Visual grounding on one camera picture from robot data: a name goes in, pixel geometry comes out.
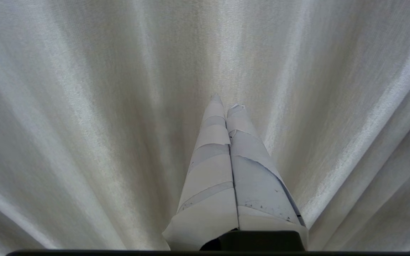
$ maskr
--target curtain fold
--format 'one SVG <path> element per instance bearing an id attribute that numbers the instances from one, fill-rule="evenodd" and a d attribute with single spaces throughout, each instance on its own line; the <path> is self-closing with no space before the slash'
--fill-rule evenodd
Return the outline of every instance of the curtain fold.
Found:
<path id="1" fill-rule="evenodd" d="M 410 1 L 0 0 L 0 255 L 168 249 L 215 92 L 310 250 L 410 250 Z"/>

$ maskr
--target crumpled tip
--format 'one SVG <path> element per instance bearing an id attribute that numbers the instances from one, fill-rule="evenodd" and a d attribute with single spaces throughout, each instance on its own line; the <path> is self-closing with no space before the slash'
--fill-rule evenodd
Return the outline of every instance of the crumpled tip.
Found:
<path id="1" fill-rule="evenodd" d="M 231 108 L 229 108 L 229 110 L 227 111 L 227 116 L 229 117 L 230 115 L 239 112 L 241 110 L 244 110 L 245 106 L 243 104 L 238 104 L 235 103 L 235 105 L 233 105 Z"/>

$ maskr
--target taped paper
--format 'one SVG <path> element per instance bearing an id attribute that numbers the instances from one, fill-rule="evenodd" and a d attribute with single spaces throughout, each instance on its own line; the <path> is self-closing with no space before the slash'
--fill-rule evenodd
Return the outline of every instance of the taped paper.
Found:
<path id="1" fill-rule="evenodd" d="M 237 227 L 235 193 L 229 188 L 176 214 L 162 235 L 171 250 L 198 251 Z"/>
<path id="2" fill-rule="evenodd" d="M 231 155 L 242 156 L 255 162 L 259 162 L 272 172 L 281 182 L 283 181 L 264 144 L 256 137 L 248 133 L 237 131 L 232 137 Z"/>
<path id="3" fill-rule="evenodd" d="M 259 135 L 257 134 L 256 128 L 254 128 L 254 125 L 252 125 L 252 123 L 244 117 L 228 117 L 227 130 L 229 131 L 229 133 L 234 130 L 239 130 L 244 133 L 248 133 L 261 141 Z"/>
<path id="4" fill-rule="evenodd" d="M 184 182 L 179 205 L 207 188 L 232 181 L 230 156 L 224 154 L 213 156 L 201 162 L 189 172 Z"/>
<path id="5" fill-rule="evenodd" d="M 205 109 L 205 113 L 202 118 L 202 123 L 212 116 L 219 116 L 225 118 L 224 107 L 221 102 L 212 100 L 210 104 L 208 104 L 208 107 Z"/>
<path id="6" fill-rule="evenodd" d="M 206 144 L 230 144 L 229 134 L 227 129 L 222 125 L 211 125 L 200 130 L 197 142 L 195 143 L 194 151 Z"/>
<path id="7" fill-rule="evenodd" d="M 203 145 L 198 148 L 194 153 L 192 153 L 191 161 L 189 163 L 188 173 L 194 168 L 196 165 L 200 164 L 202 161 L 207 160 L 215 155 L 219 154 L 226 154 L 230 155 L 229 153 L 229 145 L 221 145 L 221 144 L 207 144 Z"/>
<path id="8" fill-rule="evenodd" d="M 273 217 L 300 225 L 283 186 L 270 171 L 257 162 L 232 156 L 235 193 L 239 206 L 254 208 Z"/>
<path id="9" fill-rule="evenodd" d="M 205 200 L 207 198 L 209 198 L 210 196 L 213 196 L 215 193 L 221 192 L 223 190 L 226 190 L 228 188 L 234 188 L 233 187 L 233 182 L 229 181 L 229 182 L 224 182 L 224 183 L 219 183 L 218 185 L 214 185 L 210 188 L 207 188 L 204 191 L 200 191 L 199 193 L 195 194 L 194 196 L 192 196 L 192 198 L 189 198 L 188 200 L 186 200 L 179 208 L 177 213 L 183 211 L 184 209 L 187 209 L 191 206 L 193 206 L 194 204 L 197 204 L 198 202 Z"/>
<path id="10" fill-rule="evenodd" d="M 208 127 L 214 124 L 219 124 L 219 125 L 222 125 L 223 127 L 226 127 L 226 120 L 223 117 L 212 116 L 202 122 L 201 128 L 205 128 L 205 127 Z"/>

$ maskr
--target gray stripe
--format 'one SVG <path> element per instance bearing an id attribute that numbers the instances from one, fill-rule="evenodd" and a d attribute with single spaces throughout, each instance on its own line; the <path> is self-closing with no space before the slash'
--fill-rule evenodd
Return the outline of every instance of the gray stripe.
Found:
<path id="1" fill-rule="evenodd" d="M 263 165 L 241 156 L 232 156 L 238 206 L 246 206 L 299 224 L 295 209 L 279 179 Z"/>
<path id="2" fill-rule="evenodd" d="M 246 109 L 244 109 L 243 105 L 237 105 L 233 108 L 230 108 L 227 112 L 227 118 L 230 116 L 233 117 L 246 117 L 248 113 L 246 112 Z"/>
<path id="3" fill-rule="evenodd" d="M 224 120 L 224 118 L 220 116 L 211 116 L 202 123 L 202 127 L 200 129 L 203 129 L 203 128 L 206 128 L 208 126 L 215 125 L 215 124 L 219 124 L 219 125 L 226 127 L 226 120 Z"/>
<path id="4" fill-rule="evenodd" d="M 196 149 L 194 153 L 192 153 L 191 162 L 188 168 L 188 174 L 192 170 L 192 168 L 197 166 L 197 164 L 200 164 L 202 161 L 220 154 L 229 155 L 229 145 L 206 144 Z"/>
<path id="5" fill-rule="evenodd" d="M 194 204 L 197 204 L 198 202 L 209 198 L 210 196 L 214 195 L 215 193 L 221 192 L 221 191 L 226 190 L 228 188 L 233 188 L 233 182 L 231 182 L 231 181 L 224 182 L 224 183 L 214 185 L 210 188 L 207 188 L 204 191 L 199 192 L 195 196 L 192 196 L 192 198 L 189 198 L 188 200 L 186 200 L 186 202 L 184 202 L 184 204 L 182 204 L 182 206 L 179 208 L 177 214 L 179 212 L 181 212 L 182 210 L 187 209 L 188 207 L 191 207 Z"/>

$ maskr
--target fabric backdrop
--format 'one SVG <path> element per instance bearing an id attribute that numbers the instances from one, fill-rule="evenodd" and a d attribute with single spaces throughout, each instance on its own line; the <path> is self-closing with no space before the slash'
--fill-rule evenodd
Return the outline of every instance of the fabric backdrop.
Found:
<path id="1" fill-rule="evenodd" d="M 213 93 L 311 250 L 410 250 L 410 1 L 0 1 L 0 255 L 167 249 Z"/>

